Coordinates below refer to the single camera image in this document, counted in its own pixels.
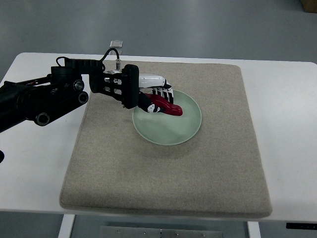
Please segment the cardboard box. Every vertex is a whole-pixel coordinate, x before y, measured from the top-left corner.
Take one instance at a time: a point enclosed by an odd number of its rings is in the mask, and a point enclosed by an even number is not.
[[[317,0],[301,0],[305,12],[317,13]]]

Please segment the screw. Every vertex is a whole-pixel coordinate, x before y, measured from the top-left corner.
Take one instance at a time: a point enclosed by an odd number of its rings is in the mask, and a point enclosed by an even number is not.
[[[80,90],[83,89],[83,87],[84,87],[84,85],[83,85],[83,83],[82,83],[81,80],[76,80],[76,81],[74,82],[74,89],[75,89],[75,90],[80,91]]]

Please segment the gray floor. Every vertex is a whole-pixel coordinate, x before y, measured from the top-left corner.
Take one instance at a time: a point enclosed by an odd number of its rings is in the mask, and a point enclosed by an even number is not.
[[[317,63],[317,14],[299,0],[2,0],[0,80],[19,53],[102,55],[117,39],[123,55]],[[44,216],[0,213],[0,237],[59,227]]]

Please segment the metal plate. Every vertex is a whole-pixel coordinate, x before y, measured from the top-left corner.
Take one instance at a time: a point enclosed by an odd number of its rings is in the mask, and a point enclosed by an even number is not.
[[[106,227],[99,238],[222,238],[222,232],[154,228]]]

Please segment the red object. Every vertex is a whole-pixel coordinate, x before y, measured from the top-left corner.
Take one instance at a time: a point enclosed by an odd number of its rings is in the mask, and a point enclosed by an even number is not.
[[[170,103],[164,97],[161,97],[160,95],[157,95],[157,94],[148,94],[148,93],[145,93],[145,95],[150,99],[152,103],[154,103],[160,108],[164,108],[165,111],[163,113],[169,114],[172,116],[183,115],[183,110],[180,106]]]

